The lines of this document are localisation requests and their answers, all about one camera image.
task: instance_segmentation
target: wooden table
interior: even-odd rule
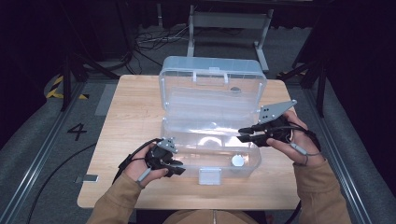
[[[268,80],[261,105],[290,99],[284,82]],[[78,205],[92,208],[111,186],[118,165],[150,139],[160,137],[164,110],[158,76],[122,76],[88,169],[99,175],[85,182]],[[262,147],[261,165],[249,178],[223,179],[219,186],[198,185],[198,178],[173,175],[151,182],[135,208],[142,209],[294,209],[299,202],[291,160]]]

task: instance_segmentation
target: metal bar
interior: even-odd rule
[[[87,65],[96,69],[97,71],[101,72],[102,74],[104,74],[107,77],[110,77],[113,79],[120,79],[119,75],[108,71],[103,66],[101,66],[99,63],[96,63],[96,62],[92,61],[91,59],[86,58],[80,54],[74,53],[74,54],[70,55],[70,57],[76,58],[76,59],[80,60],[82,63],[86,63]]]
[[[313,8],[313,9],[343,9],[343,7],[332,5],[333,0],[328,1],[269,1],[269,0],[134,0],[134,2],[155,2],[159,4],[181,4],[181,5],[211,5],[211,6],[263,6],[272,9],[279,8]]]
[[[307,69],[311,69],[316,62],[309,62],[309,63],[304,63],[293,70],[289,71],[288,73],[282,73],[281,77],[279,78],[282,81],[286,81],[287,79],[297,76],[298,74],[302,73],[303,71]]]
[[[189,16],[189,46],[187,48],[187,57],[194,56],[194,11],[195,6],[190,6],[190,16]]]
[[[64,60],[64,104],[62,105],[61,111],[65,111],[67,106],[70,104],[72,95],[72,83],[70,77],[70,63],[69,56],[66,56]]]
[[[163,10],[161,8],[160,3],[157,3],[157,14],[158,14],[158,25],[163,27]]]
[[[27,170],[26,174],[22,179],[22,182],[20,183],[13,197],[8,203],[6,210],[4,211],[3,215],[0,217],[0,224],[12,223],[14,218],[20,212],[21,207],[24,201],[26,200],[26,197],[28,196],[30,190],[32,189],[33,184],[37,180],[38,175],[40,174],[49,154],[53,149],[53,145],[56,140],[56,137],[58,136],[59,131],[61,130],[67,118],[67,115],[70,113],[74,102],[81,95],[84,86],[85,83],[76,84],[70,105],[66,108],[64,112],[61,112],[57,117],[57,119],[55,120],[52,128],[49,131],[47,138],[45,139],[40,150],[37,152],[35,159],[33,160],[32,164],[30,165],[29,169]]]
[[[320,71],[318,78],[318,93],[317,93],[317,110],[322,118],[323,114],[323,101],[324,101],[324,90],[326,87],[326,68],[323,63],[320,63]]]
[[[264,13],[244,14],[195,11],[193,24],[195,27],[262,29],[266,20],[270,21],[271,19],[268,19]]]
[[[264,40],[265,40],[265,37],[267,37],[268,29],[270,27],[271,20],[273,18],[273,14],[274,14],[274,10],[269,9],[267,14],[265,15],[264,23],[261,27],[262,36],[260,38],[259,44],[256,46],[257,49],[262,49],[262,46],[264,45]]]
[[[345,191],[346,198],[349,201],[349,204],[353,210],[355,218],[358,220],[359,223],[373,223],[367,213],[367,210],[361,200],[361,196],[356,189],[355,183],[347,170],[346,165],[339,153],[338,147],[335,144],[332,134],[328,129],[328,126],[324,120],[321,118],[320,115],[317,113],[316,109],[316,100],[315,96],[310,90],[303,90],[304,95],[310,105],[312,111],[314,112],[314,117],[319,124],[320,129],[323,132],[323,135],[326,139],[326,144],[329,147],[329,162],[332,164],[332,168],[334,169],[335,173],[337,174],[340,184]]]

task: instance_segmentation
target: transparent plastic box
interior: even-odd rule
[[[267,82],[260,64],[171,56],[159,80],[166,111],[162,136],[175,138],[174,159],[183,162],[183,176],[199,177],[200,184],[250,176],[262,161],[260,151],[236,136],[257,123]]]

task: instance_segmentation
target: metal frame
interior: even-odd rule
[[[243,28],[261,29],[260,40],[254,42],[257,57],[262,71],[268,72],[268,64],[265,60],[262,46],[267,36],[268,28],[271,23],[274,10],[269,9],[266,14],[244,14],[244,13],[218,13],[218,12],[199,12],[195,11],[195,6],[190,6],[189,17],[189,46],[187,57],[194,55],[194,28],[195,27],[224,27],[224,28]]]

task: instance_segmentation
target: white circular object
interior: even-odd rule
[[[241,155],[234,155],[232,159],[233,166],[243,166],[245,160]]]

